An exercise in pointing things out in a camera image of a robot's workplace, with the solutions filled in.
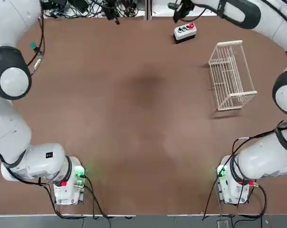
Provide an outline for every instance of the gray floor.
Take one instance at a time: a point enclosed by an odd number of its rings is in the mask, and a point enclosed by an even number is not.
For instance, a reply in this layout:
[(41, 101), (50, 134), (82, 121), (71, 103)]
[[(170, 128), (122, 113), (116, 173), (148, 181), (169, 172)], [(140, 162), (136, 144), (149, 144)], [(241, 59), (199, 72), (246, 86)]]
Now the gray floor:
[[(216, 228), (217, 220), (225, 219), (217, 216), (206, 218), (201, 216), (168, 217), (168, 216), (136, 216), (132, 219), (117, 217), (111, 219), (111, 228)], [(56, 216), (3, 217), (0, 218), (0, 228), (81, 228), (82, 219), (64, 220)], [(106, 219), (94, 221), (86, 218), (83, 228), (109, 228)], [(251, 222), (239, 222), (236, 228), (260, 228), (260, 219)], [(287, 228), (287, 215), (272, 215), (263, 217), (263, 228)]]

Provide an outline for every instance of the power cord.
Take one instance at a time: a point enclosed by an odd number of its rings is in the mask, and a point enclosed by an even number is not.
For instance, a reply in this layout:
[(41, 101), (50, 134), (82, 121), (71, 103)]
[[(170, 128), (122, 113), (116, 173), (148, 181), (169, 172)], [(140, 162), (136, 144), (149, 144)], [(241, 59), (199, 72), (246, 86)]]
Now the power cord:
[(180, 19), (180, 20), (183, 21), (183, 22), (194, 22), (195, 20), (197, 20), (198, 18), (200, 18), (200, 17), (204, 14), (205, 11), (206, 11), (206, 8), (201, 12), (200, 15), (198, 15), (198, 16), (197, 16), (196, 18), (194, 18), (194, 19), (191, 19), (191, 20)]

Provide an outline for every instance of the metal wire rack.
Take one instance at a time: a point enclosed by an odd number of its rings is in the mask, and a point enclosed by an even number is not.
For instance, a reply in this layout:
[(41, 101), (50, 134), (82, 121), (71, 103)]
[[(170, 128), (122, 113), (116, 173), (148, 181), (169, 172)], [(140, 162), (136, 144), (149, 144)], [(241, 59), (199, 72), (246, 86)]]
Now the metal wire rack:
[(219, 111), (241, 109), (254, 96), (242, 40), (217, 43), (209, 60)]

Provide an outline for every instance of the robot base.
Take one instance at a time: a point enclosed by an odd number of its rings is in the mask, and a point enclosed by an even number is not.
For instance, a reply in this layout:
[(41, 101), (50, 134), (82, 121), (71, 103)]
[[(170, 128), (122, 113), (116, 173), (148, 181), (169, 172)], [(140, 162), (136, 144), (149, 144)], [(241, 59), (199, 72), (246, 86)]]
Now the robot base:
[[(216, 169), (217, 175), (219, 174), (219, 172), (223, 168), (223, 165), (229, 157), (230, 155), (227, 155), (222, 159), (220, 165)], [(242, 185), (237, 183), (233, 179), (230, 171), (230, 162), (228, 162), (227, 165), (224, 167), (224, 170), (222, 171), (221, 177), (219, 177), (216, 186), (218, 191), (219, 204), (237, 205), (238, 202), (239, 204), (245, 204), (248, 202), (247, 198), (249, 193), (249, 185), (244, 185), (242, 195), (239, 201)]]
[(66, 185), (59, 187), (54, 184), (56, 204), (58, 205), (77, 205), (84, 203), (85, 178), (80, 178), (77, 174), (79, 172), (86, 174), (86, 171), (77, 158), (69, 158), (72, 162), (72, 171)]

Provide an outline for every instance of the black label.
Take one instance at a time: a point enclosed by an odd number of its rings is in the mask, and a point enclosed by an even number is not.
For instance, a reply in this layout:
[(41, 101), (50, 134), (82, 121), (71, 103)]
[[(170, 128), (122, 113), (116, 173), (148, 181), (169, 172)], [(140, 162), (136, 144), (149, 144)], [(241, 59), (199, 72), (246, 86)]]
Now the black label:
[(53, 152), (48, 152), (45, 154), (45, 158), (52, 158), (53, 157)]

